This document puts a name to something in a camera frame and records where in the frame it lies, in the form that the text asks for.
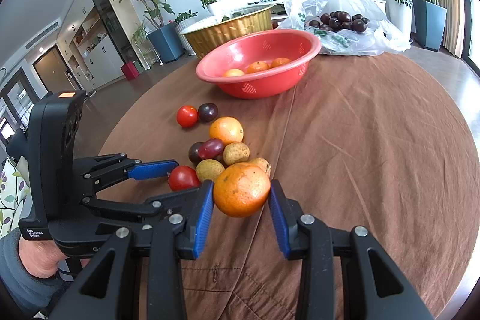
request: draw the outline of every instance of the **red plastic basin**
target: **red plastic basin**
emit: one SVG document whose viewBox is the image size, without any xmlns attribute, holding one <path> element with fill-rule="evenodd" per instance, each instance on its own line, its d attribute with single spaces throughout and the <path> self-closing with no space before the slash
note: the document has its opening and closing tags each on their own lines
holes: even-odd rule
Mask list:
<svg viewBox="0 0 480 320">
<path fill-rule="evenodd" d="M 320 52 L 321 47 L 320 40 L 305 31 L 261 31 L 215 48 L 198 63 L 196 73 L 201 80 L 215 83 L 237 98 L 270 97 L 295 86 L 307 71 L 309 60 Z M 253 62 L 271 63 L 279 57 L 287 57 L 292 62 L 254 74 L 222 76 L 229 69 L 245 71 Z"/>
</svg>

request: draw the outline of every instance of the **plastic bag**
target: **plastic bag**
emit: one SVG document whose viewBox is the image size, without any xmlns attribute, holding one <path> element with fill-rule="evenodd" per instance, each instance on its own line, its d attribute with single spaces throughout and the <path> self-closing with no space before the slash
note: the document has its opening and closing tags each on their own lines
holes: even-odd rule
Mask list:
<svg viewBox="0 0 480 320">
<path fill-rule="evenodd" d="M 321 40 L 320 53 L 328 55 L 376 56 L 383 52 L 400 53 L 410 48 L 405 36 L 393 25 L 373 0 L 284 0 L 288 18 L 280 29 L 309 31 Z M 310 21 L 320 21 L 324 13 L 346 11 L 351 16 L 362 14 L 370 22 L 363 33 L 341 30 L 337 33 L 308 26 Z"/>
</svg>

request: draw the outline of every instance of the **blue gripper pad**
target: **blue gripper pad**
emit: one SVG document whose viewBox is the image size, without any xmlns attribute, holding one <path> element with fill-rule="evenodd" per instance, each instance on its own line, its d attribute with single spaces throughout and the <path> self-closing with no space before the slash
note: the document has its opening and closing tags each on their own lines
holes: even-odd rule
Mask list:
<svg viewBox="0 0 480 320">
<path fill-rule="evenodd" d="M 203 201 L 200 215 L 198 216 L 197 224 L 195 226 L 195 244 L 193 246 L 193 256 L 197 259 L 205 248 L 207 241 L 208 228 L 210 226 L 210 220 L 212 220 L 213 213 L 213 182 L 208 181 L 209 186 L 205 199 Z"/>
<path fill-rule="evenodd" d="M 175 160 L 160 160 L 159 162 L 138 163 L 128 170 L 128 178 L 143 179 L 161 178 L 167 176 L 178 166 Z"/>
<path fill-rule="evenodd" d="M 270 195 L 268 196 L 268 206 L 270 208 L 270 214 L 272 215 L 272 222 L 275 228 L 275 234 L 277 235 L 278 246 L 280 247 L 280 251 L 283 252 L 283 256 L 288 259 L 291 251 L 289 243 L 289 228 L 273 185 L 270 189 Z"/>
</svg>

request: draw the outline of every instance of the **gold metal bowl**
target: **gold metal bowl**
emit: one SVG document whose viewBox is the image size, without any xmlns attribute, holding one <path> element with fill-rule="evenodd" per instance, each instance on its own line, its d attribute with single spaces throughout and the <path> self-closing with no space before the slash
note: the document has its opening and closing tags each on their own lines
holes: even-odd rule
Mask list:
<svg viewBox="0 0 480 320">
<path fill-rule="evenodd" d="M 207 53 L 233 39 L 272 29 L 272 16 L 270 14 L 272 7 L 263 5 L 245 7 L 211 16 L 187 27 L 180 34 L 187 38 L 197 57 L 202 59 Z M 241 12 L 244 15 L 231 18 L 236 12 Z M 222 22 L 224 16 L 231 19 Z"/>
</svg>

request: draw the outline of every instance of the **brown tablecloth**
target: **brown tablecloth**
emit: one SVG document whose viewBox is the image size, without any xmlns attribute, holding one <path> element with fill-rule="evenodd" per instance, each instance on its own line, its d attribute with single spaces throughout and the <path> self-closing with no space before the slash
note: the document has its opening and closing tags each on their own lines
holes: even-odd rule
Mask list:
<svg viewBox="0 0 480 320">
<path fill-rule="evenodd" d="M 287 197 L 329 226 L 368 227 L 430 311 L 445 307 L 477 237 L 479 160 L 464 118 L 433 77 L 401 55 L 319 56 L 288 92 L 239 100 L 198 80 L 195 66 L 143 95 L 101 153 L 188 165 L 188 148 L 208 139 L 209 126 L 182 130 L 176 111 L 215 102 L 220 115 L 241 121 L 252 157 L 272 163 Z M 142 202 L 167 191 L 165 180 L 131 180 L 101 196 Z M 268 206 L 245 219 L 215 209 L 205 251 L 182 268 L 190 320 L 294 319 L 301 263 L 283 259 Z"/>
</svg>

